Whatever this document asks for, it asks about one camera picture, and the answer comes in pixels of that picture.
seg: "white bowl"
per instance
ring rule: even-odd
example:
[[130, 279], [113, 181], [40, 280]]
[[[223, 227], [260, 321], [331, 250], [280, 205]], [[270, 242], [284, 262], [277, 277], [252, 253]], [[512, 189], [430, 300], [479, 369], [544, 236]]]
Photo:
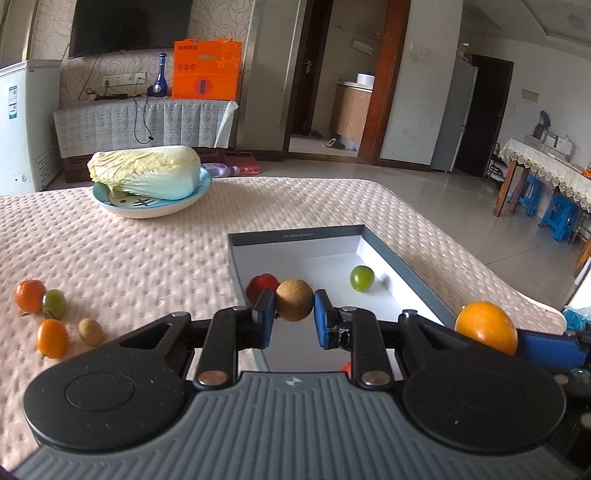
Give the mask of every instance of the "white bowl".
[[109, 187], [102, 183], [95, 183], [94, 187], [92, 187], [92, 197], [105, 210], [114, 213], [115, 215], [119, 215], [120, 217], [156, 218], [179, 212], [191, 206], [198, 201], [211, 186], [211, 175], [205, 170], [205, 168], [200, 168], [199, 187], [184, 199], [163, 200], [133, 194], [121, 198], [115, 198], [111, 195]]

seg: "tiled floor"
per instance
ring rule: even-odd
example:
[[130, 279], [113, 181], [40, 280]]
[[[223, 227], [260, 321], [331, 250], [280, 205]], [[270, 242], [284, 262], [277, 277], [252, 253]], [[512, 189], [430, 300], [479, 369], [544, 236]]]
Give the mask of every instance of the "tiled floor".
[[[564, 306], [581, 244], [555, 242], [548, 228], [538, 227], [540, 219], [527, 217], [521, 206], [514, 215], [504, 210], [500, 217], [494, 217], [496, 190], [480, 179], [463, 174], [307, 160], [260, 165], [265, 176], [360, 178], [378, 182], [462, 244], [513, 288], [554, 308]], [[87, 185], [66, 184], [63, 177], [58, 177], [49, 189]]]
[[290, 139], [290, 152], [316, 153], [321, 155], [338, 155], [339, 157], [357, 157], [355, 150], [340, 150], [338, 148], [325, 147], [324, 144], [330, 138], [309, 138], [302, 135], [292, 135]]

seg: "blue plastic stool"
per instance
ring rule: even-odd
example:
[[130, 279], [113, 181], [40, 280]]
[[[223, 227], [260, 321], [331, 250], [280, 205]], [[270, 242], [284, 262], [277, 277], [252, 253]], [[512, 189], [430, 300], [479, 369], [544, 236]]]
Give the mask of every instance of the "blue plastic stool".
[[[527, 187], [524, 193], [519, 197], [519, 203], [525, 207], [525, 214], [528, 217], [534, 216], [538, 211], [538, 202], [540, 201], [540, 195], [542, 194], [542, 182], [534, 177], [533, 175], [527, 176]], [[515, 191], [511, 194], [508, 203], [513, 199]]]
[[577, 223], [579, 207], [567, 197], [557, 193], [552, 198], [540, 226], [549, 225], [554, 230], [554, 240], [561, 242], [570, 235]]

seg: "green cherry tomato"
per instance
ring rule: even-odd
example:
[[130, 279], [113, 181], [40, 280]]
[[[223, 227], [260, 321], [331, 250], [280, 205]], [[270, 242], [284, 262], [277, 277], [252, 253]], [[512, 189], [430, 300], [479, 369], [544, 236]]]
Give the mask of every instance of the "green cherry tomato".
[[358, 265], [351, 271], [351, 286], [357, 291], [368, 291], [374, 284], [374, 271], [365, 265]]
[[43, 315], [48, 319], [60, 319], [66, 313], [66, 298], [64, 294], [55, 288], [47, 290], [43, 295], [41, 309]]

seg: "refrigerator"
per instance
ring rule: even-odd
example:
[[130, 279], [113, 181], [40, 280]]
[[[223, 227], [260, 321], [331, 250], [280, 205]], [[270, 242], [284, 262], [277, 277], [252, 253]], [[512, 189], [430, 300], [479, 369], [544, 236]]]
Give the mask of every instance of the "refrigerator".
[[456, 57], [439, 136], [431, 158], [432, 170], [453, 170], [466, 129], [477, 75], [477, 67]]
[[60, 171], [60, 64], [26, 60], [0, 70], [0, 196], [39, 192]]

